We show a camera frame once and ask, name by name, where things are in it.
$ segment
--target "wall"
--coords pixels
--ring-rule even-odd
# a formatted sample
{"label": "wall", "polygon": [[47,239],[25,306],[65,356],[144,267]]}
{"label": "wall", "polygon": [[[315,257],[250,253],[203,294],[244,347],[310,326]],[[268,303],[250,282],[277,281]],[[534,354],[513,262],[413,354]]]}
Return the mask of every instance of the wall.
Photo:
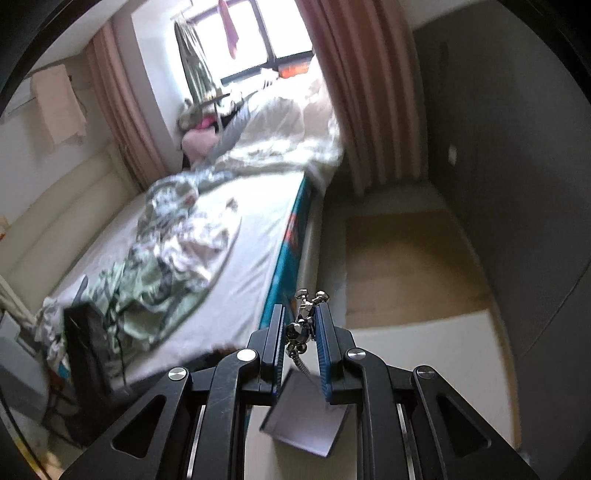
{"label": "wall", "polygon": [[399,0],[413,30],[437,17],[479,1],[482,0]]}
{"label": "wall", "polygon": [[112,139],[82,55],[61,61],[72,75],[74,91],[87,109],[87,136],[54,146],[36,101],[0,124],[0,216],[10,222],[66,173],[97,153]]}
{"label": "wall", "polygon": [[501,309],[522,448],[543,480],[554,479],[591,430],[591,375],[578,368],[591,362],[591,273],[583,274],[591,105],[551,50],[497,2],[453,11],[415,39],[430,179],[462,222]]}
{"label": "wall", "polygon": [[170,17],[185,3],[131,0],[114,16],[121,58],[139,108],[171,173],[181,170],[183,154],[177,118],[190,97]]}

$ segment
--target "mattress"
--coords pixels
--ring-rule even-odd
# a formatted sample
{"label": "mattress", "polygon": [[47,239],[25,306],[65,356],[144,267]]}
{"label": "mattress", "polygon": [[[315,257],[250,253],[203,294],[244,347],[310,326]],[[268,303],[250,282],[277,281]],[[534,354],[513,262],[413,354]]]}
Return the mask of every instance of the mattress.
{"label": "mattress", "polygon": [[[236,179],[199,198],[207,208],[234,197],[242,214],[238,237],[199,308],[153,351],[126,366],[128,385],[143,390],[142,385],[149,386],[153,377],[212,348],[245,346],[254,330],[268,326],[274,303],[290,305],[311,196],[304,174],[296,172]],[[60,283],[54,297],[69,295],[82,274],[92,282],[102,269],[125,258],[143,205],[144,195],[140,195],[120,212]],[[122,378],[114,379],[111,386],[123,387]]]}

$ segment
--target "white bed sheet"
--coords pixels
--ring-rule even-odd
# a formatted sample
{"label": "white bed sheet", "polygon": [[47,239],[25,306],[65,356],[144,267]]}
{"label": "white bed sheet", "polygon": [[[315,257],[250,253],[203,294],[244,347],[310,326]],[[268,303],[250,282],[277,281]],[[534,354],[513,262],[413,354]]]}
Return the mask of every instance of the white bed sheet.
{"label": "white bed sheet", "polygon": [[[234,197],[242,214],[238,237],[211,292],[199,308],[161,345],[126,366],[129,384],[182,365],[215,346],[245,346],[262,310],[285,229],[304,174],[266,174],[233,180],[199,198],[203,207],[225,205]],[[53,297],[77,288],[86,274],[92,282],[104,268],[125,258],[132,245],[144,195],[127,205],[64,277]],[[122,378],[112,388],[123,386]]]}

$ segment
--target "gray wall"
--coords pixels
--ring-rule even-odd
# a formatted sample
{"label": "gray wall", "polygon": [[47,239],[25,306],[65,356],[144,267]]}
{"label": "gray wall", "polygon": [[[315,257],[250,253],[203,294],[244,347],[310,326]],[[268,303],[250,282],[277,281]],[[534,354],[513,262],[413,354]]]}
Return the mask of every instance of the gray wall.
{"label": "gray wall", "polygon": [[501,308],[522,447],[540,477],[554,479],[591,430],[591,372],[582,371],[591,365],[591,272],[559,308],[591,258],[591,106],[560,60],[497,2],[452,12],[415,38],[430,178]]}

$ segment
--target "window frame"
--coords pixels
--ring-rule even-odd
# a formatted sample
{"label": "window frame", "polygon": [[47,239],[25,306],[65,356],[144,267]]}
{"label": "window frame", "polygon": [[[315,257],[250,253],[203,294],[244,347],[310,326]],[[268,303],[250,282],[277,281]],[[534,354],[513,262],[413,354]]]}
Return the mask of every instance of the window frame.
{"label": "window frame", "polygon": [[[251,4],[252,12],[255,15],[256,23],[258,24],[259,33],[261,34],[263,43],[265,45],[265,49],[267,50],[267,61],[265,63],[261,63],[260,65],[255,65],[254,67],[250,67],[246,70],[234,73],[232,75],[224,77],[223,79],[220,79],[222,85],[226,86],[237,80],[244,80],[248,77],[258,75],[261,72],[261,69],[272,69],[276,72],[279,72],[279,69],[281,67],[301,63],[302,61],[312,59],[312,57],[314,56],[312,50],[294,53],[292,55],[277,58],[275,52],[273,51],[273,46],[271,45],[271,40],[269,39],[269,35],[267,33],[267,27],[265,26],[265,21],[263,20],[261,9],[259,8],[256,0],[226,0],[228,8],[243,2],[249,2]],[[206,18],[211,17],[212,15],[216,15],[217,13],[217,6],[211,7],[205,10],[204,12],[201,12],[200,14],[188,19],[187,23],[195,26],[201,20],[205,20]]]}

